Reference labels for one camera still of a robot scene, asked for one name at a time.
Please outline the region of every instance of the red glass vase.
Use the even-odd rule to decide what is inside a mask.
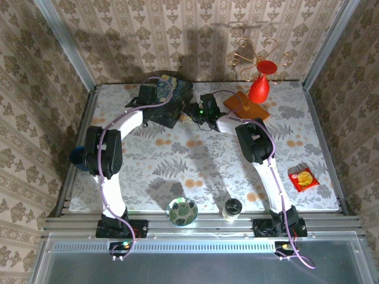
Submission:
[[[262,77],[258,78],[253,85],[251,85],[249,90],[249,99],[256,103],[261,104],[267,100],[268,93],[270,92],[270,84],[263,74]]]
[[[256,66],[257,70],[262,74],[249,90],[249,99],[256,103],[262,104],[267,100],[268,93],[270,92],[270,84],[266,78],[266,75],[274,74],[277,71],[277,65],[268,60],[263,60]]]

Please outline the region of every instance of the floral tablecloth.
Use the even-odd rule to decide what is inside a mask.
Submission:
[[[202,94],[229,89],[247,90],[250,83],[194,83],[194,99]],[[139,85],[102,85],[92,125],[105,126],[122,111]],[[228,93],[215,95],[221,111]],[[284,187],[299,211],[339,209],[330,176],[299,82],[271,85],[264,107],[265,121],[273,135],[275,158]],[[308,166],[320,185],[298,193],[288,173]],[[149,122],[123,140],[120,171],[123,199],[129,210],[158,211],[180,196],[192,198],[202,212],[218,211],[230,198],[237,198],[244,211],[269,209],[265,189],[254,167],[242,155],[237,137],[202,131],[182,115],[173,129]],[[77,172],[70,211],[100,211],[99,186],[88,172]]]

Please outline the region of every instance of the damask wallpaper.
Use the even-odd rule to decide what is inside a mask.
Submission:
[[[26,283],[86,102],[33,1],[0,2],[0,283]]]
[[[241,79],[227,56],[251,38],[256,51],[280,65],[286,79],[302,79],[342,0],[52,0],[92,78],[141,82],[158,70],[192,81]],[[289,53],[288,66],[281,58]]]
[[[361,0],[311,88],[351,210],[379,267],[379,3]]]

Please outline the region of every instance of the orange wooden block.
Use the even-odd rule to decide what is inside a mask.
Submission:
[[[260,105],[254,104],[252,101],[250,101],[250,99],[243,92],[239,91],[236,93],[236,96],[239,96],[242,101],[241,109],[235,112],[239,118],[253,120],[259,117],[262,120],[265,120],[270,116],[270,114],[265,111]],[[234,110],[240,107],[240,102],[236,96],[231,96],[224,101],[224,105],[228,109]]]

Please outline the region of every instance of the cup lid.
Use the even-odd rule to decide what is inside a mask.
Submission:
[[[238,215],[242,211],[242,203],[236,198],[230,198],[225,203],[225,211],[229,215]]]

